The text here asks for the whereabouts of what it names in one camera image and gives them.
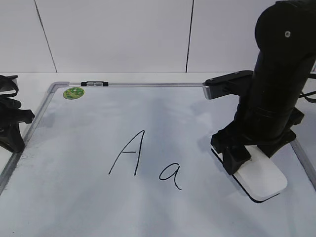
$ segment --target round sticker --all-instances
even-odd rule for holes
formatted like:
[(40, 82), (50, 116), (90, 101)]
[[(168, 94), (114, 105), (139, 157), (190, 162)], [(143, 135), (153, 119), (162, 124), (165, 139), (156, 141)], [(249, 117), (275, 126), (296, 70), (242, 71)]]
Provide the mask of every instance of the round sticker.
[(84, 89), (80, 87), (69, 88), (65, 90), (63, 94), (64, 98), (68, 100), (75, 100), (82, 97), (83, 95), (84, 95)]

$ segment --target screw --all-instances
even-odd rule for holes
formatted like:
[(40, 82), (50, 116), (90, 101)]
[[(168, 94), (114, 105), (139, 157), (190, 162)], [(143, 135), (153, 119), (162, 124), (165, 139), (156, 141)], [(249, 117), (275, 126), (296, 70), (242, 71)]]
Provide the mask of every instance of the screw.
[(290, 38), (290, 36), (291, 36), (291, 32), (290, 32), (290, 31), (286, 31), (286, 32), (285, 32), (285, 37), (286, 37), (286, 38)]

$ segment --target whiteboard frame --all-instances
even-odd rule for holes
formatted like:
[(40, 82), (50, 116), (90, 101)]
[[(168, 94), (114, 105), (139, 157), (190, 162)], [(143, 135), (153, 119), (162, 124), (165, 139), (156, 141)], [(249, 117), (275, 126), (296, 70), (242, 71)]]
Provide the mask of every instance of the whiteboard frame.
[[(27, 146), (29, 140), (31, 139), (35, 129), (37, 128), (39, 122), (43, 114), (46, 111), (51, 99), (53, 98), (55, 92), (59, 88), (65, 87), (73, 87), (73, 86), (81, 86), (81, 82), (68, 82), (68, 81), (57, 81), (50, 85), (47, 90), (47, 93), (39, 106), (39, 110), (37, 115), (33, 121), (33, 123), (27, 129), (24, 135), (24, 142)], [(202, 83), (108, 83), (108, 86), (100, 86), (94, 84), (94, 86), (84, 86), (84, 87), (203, 87)], [(311, 161), (309, 160), (308, 156), (304, 152), (303, 148), (301, 147), (299, 141), (295, 139), (293, 142), (290, 143), (292, 149), (294, 150), (296, 157), (300, 161), (301, 165), (303, 166), (306, 175), (308, 176), (310, 182), (312, 183), (315, 191), (316, 191), (316, 170), (311, 165)], [(0, 196), (5, 189), (10, 177), (19, 162), (20, 157), (22, 156), (23, 152), (20, 153), (13, 153), (10, 157), (8, 163), (4, 167), (1, 175), (0, 175)]]

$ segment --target white eraser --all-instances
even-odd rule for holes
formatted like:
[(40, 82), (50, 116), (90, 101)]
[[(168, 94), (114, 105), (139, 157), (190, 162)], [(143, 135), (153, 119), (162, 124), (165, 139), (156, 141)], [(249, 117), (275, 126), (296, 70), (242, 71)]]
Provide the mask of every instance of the white eraser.
[[(245, 146), (251, 154), (251, 160), (246, 161), (233, 174), (241, 187), (254, 202), (264, 202), (278, 195), (287, 186), (287, 179), (279, 168), (257, 146)], [(213, 153), (220, 161), (223, 155)]]

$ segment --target black device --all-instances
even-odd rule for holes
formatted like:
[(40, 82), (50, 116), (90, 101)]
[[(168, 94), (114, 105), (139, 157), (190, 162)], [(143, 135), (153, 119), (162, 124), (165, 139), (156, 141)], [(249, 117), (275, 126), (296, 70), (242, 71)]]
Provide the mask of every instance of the black device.
[(0, 91), (14, 91), (0, 94), (0, 146), (10, 152), (21, 152), (25, 148), (19, 123), (31, 123), (35, 117), (31, 110), (20, 110), (21, 102), (11, 99), (19, 88), (14, 82), (18, 76), (0, 75)]
[(212, 136), (223, 154), (223, 166), (233, 175), (250, 160), (247, 145), (271, 157), (296, 138), (291, 130), (304, 114), (295, 108), (316, 60), (315, 0), (277, 1), (259, 17), (255, 37), (260, 49), (254, 71), (207, 80), (208, 99), (239, 96), (234, 120)]

